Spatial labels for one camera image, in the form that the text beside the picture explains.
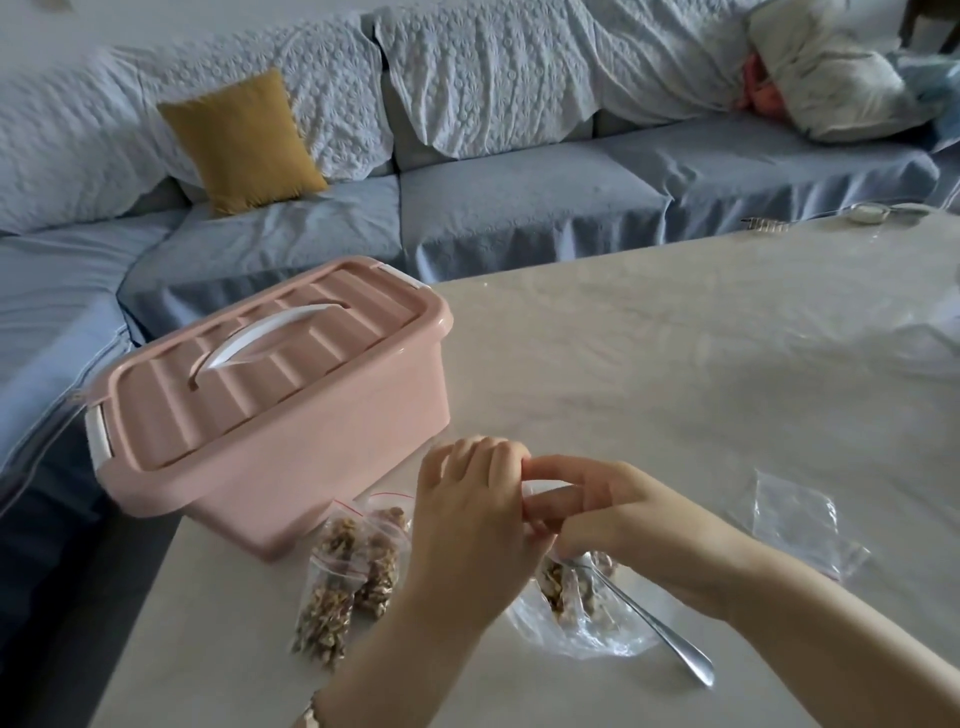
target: storage box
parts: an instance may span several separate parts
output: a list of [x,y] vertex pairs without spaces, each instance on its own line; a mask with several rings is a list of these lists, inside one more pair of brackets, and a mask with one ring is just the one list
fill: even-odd
[[449,422],[429,287],[343,258],[132,352],[87,396],[97,477],[137,517],[184,509],[263,559]]

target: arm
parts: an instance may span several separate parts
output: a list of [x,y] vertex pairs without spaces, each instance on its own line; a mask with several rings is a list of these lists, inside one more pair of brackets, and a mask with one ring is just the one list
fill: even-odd
[[[553,543],[524,528],[520,472],[529,457],[518,443],[472,438],[423,459],[406,583],[314,695],[323,728],[430,723]],[[295,728],[312,727],[301,718]]]
[[821,725],[960,725],[960,672],[795,559],[757,544],[730,625]]
[[625,463],[559,455],[527,479],[575,486],[526,500],[562,556],[607,551],[688,606],[725,620],[828,728],[960,725],[960,671],[892,621]]

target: white wall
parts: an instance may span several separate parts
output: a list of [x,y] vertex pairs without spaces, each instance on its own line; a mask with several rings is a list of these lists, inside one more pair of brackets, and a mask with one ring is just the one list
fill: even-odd
[[[154,45],[173,37],[256,28],[402,0],[0,0],[0,74],[71,61],[97,45]],[[893,35],[905,0],[852,0],[863,36]]]

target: throw pillow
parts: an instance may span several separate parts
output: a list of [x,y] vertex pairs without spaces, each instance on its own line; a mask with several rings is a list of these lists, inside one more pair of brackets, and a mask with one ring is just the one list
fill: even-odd
[[797,128],[811,139],[879,139],[929,113],[893,65],[853,39],[846,0],[771,0],[748,18],[750,41]]
[[190,156],[217,215],[327,189],[272,68],[179,104],[157,104]]

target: plastic bag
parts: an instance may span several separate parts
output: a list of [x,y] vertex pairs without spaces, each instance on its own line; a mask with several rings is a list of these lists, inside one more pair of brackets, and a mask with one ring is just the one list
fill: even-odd
[[414,499],[401,493],[374,493],[362,502],[367,521],[369,571],[356,593],[355,608],[374,619],[387,612],[410,553]]
[[[524,483],[524,495],[562,487],[556,481]],[[676,603],[660,587],[628,569],[616,569],[606,554],[592,554],[617,586],[658,617],[668,621]],[[507,619],[529,642],[554,654],[577,659],[638,655],[657,636],[630,607],[588,571],[572,570],[544,559],[534,579],[507,610]]]
[[768,546],[806,562],[843,583],[870,558],[870,551],[840,535],[833,500],[820,491],[756,472],[754,482],[727,515]]
[[365,531],[361,512],[335,502],[310,553],[291,651],[331,669],[344,657],[355,594],[369,574]]

